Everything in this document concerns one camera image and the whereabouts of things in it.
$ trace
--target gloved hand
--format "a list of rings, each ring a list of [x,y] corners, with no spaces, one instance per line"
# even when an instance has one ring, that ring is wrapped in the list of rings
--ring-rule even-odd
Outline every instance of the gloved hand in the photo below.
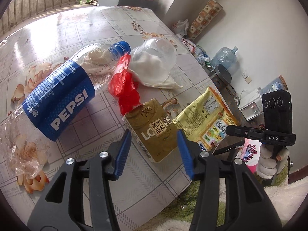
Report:
[[[276,160],[280,161],[277,167],[277,161],[272,159],[273,154],[273,145],[262,144],[260,146],[260,158],[256,168],[257,174],[263,179],[270,179],[277,172],[280,173],[281,170],[285,167],[289,150],[284,147],[276,156]]]

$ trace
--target electrical outlet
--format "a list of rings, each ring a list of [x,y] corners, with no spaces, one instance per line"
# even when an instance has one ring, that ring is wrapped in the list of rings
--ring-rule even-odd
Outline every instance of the electrical outlet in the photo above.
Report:
[[[246,79],[248,76],[249,76],[249,74],[248,74],[246,71],[244,71],[244,72],[242,73],[242,77],[243,77],[244,79]]]
[[[249,84],[249,83],[252,82],[252,79],[251,79],[250,76],[247,76],[247,77],[245,78],[245,81],[247,82],[247,84]]]

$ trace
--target gold tissue packet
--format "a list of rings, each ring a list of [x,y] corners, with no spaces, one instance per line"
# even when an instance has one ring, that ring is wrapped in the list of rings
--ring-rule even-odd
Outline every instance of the gold tissue packet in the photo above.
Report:
[[[151,162],[160,162],[177,147],[177,127],[156,99],[126,113],[123,121]]]
[[[228,125],[237,125],[235,117],[211,87],[173,119],[173,123],[203,151],[210,151],[224,139]]]

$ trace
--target floral tablecloth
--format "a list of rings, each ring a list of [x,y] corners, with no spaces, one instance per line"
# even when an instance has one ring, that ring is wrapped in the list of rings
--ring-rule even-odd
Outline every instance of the floral tablecloth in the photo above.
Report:
[[[215,88],[185,45],[150,9],[75,9],[35,21],[0,44],[0,125],[47,75],[80,48],[96,42],[113,44],[123,40],[133,49],[156,36],[168,39],[177,49],[171,75],[183,88],[163,90],[140,85],[141,102],[156,98],[163,103],[176,98],[184,109],[209,85]],[[44,173],[51,180],[67,158],[89,159],[119,140],[124,130],[117,101],[108,91],[96,93],[50,148]],[[177,149],[162,162],[151,163],[133,143],[123,175],[117,182],[110,182],[121,230],[133,230],[144,224],[189,183]],[[0,156],[0,188],[19,218],[27,223],[41,192],[29,194],[19,186],[3,156]],[[84,183],[84,215],[86,224],[91,225],[88,180]]]

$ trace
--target metal screw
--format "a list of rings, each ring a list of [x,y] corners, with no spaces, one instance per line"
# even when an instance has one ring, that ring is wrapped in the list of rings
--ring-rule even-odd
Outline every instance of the metal screw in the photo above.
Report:
[[[200,156],[202,156],[202,157],[208,157],[210,154],[207,152],[207,151],[202,151],[201,153],[200,153]]]
[[[235,158],[235,159],[234,159],[234,163],[235,163],[236,165],[241,165],[241,164],[243,163],[243,161],[242,161],[242,159],[240,159],[240,158]]]
[[[67,165],[71,165],[71,164],[73,164],[74,163],[74,159],[73,158],[68,158],[67,160],[66,160],[66,164]]]
[[[105,158],[105,157],[107,157],[109,154],[108,154],[108,152],[106,152],[106,151],[103,151],[103,152],[100,152],[100,157],[101,158]]]

